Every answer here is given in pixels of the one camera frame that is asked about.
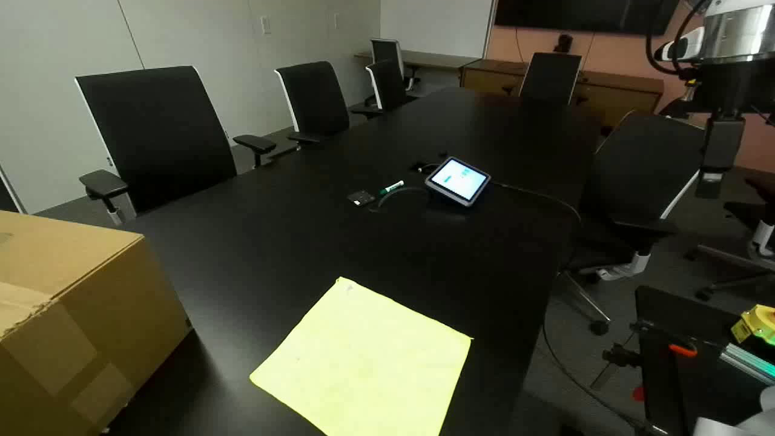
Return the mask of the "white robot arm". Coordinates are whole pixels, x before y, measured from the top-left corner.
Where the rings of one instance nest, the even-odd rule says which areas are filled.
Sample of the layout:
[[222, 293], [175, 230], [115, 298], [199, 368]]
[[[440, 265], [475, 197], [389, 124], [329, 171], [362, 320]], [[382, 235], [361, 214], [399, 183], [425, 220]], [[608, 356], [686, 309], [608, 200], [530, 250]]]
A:
[[695, 0], [672, 38], [647, 46], [647, 59], [687, 85], [687, 110], [708, 113], [698, 193], [712, 197], [737, 161], [746, 113], [772, 119], [775, 0]]

